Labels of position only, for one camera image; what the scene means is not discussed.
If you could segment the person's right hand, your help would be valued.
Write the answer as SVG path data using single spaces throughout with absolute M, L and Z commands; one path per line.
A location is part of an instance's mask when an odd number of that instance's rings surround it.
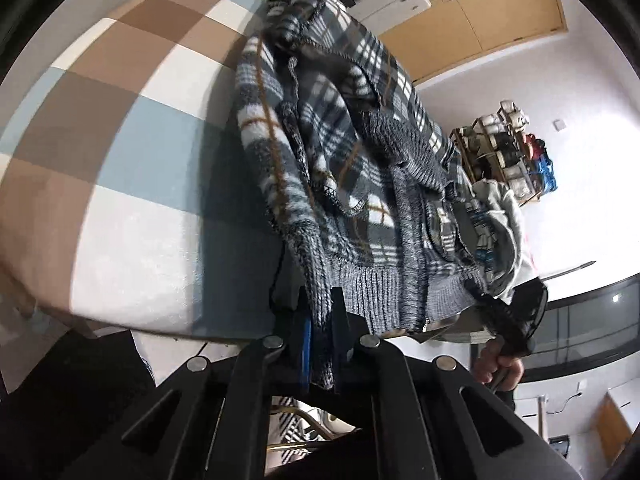
M 524 375 L 524 365 L 516 356 L 503 356 L 501 354 L 503 340 L 494 338 L 485 344 L 477 360 L 472 367 L 472 375 L 477 382 L 488 385 L 500 373 L 504 373 L 499 391 L 513 391 L 520 383 Z

